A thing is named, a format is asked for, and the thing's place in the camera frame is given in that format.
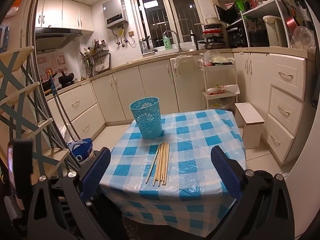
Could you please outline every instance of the cloth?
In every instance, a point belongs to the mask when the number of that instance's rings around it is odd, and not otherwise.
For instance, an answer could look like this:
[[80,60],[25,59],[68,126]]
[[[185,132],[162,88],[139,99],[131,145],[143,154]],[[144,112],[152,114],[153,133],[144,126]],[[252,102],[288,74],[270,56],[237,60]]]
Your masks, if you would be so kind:
[[[100,185],[105,195],[132,220],[169,225],[207,236],[234,199],[211,162],[219,145],[246,168],[244,145],[232,112],[206,110],[162,115],[164,133],[144,140],[133,121],[111,153],[111,163]],[[152,186],[156,165],[146,179],[157,147],[170,144],[166,186]]]

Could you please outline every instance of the blue gripper pad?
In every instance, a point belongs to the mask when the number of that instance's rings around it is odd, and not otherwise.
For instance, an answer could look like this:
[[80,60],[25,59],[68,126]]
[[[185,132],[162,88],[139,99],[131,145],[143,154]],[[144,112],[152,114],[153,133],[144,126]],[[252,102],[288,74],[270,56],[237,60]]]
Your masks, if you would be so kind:
[[104,148],[82,179],[81,193],[79,197],[83,201],[86,201],[93,196],[102,179],[103,174],[110,164],[110,161],[110,150],[108,148]]
[[237,161],[229,159],[219,146],[212,148],[211,161],[229,194],[239,201],[242,197],[239,177],[244,172],[242,167]]

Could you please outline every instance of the range hood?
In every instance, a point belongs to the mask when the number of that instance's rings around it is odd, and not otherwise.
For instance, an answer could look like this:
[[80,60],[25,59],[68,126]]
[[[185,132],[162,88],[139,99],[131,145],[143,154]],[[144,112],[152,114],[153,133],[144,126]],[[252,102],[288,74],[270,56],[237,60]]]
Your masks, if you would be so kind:
[[37,54],[62,49],[82,35],[81,30],[67,28],[36,28]]

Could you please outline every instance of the white stool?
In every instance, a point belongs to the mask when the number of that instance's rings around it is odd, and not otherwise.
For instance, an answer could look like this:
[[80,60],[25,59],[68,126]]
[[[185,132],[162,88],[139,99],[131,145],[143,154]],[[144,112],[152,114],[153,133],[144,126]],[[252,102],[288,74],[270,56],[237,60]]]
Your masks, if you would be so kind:
[[245,149],[258,148],[264,120],[250,103],[236,103],[236,123],[238,127],[243,127]]

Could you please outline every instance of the green dish soap bottle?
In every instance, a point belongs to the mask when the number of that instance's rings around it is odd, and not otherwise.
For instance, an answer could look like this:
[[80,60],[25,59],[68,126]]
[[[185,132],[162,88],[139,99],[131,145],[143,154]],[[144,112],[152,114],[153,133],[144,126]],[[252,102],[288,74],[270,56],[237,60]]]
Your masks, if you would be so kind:
[[172,49],[170,38],[168,38],[167,36],[164,36],[163,42],[164,42],[165,50]]

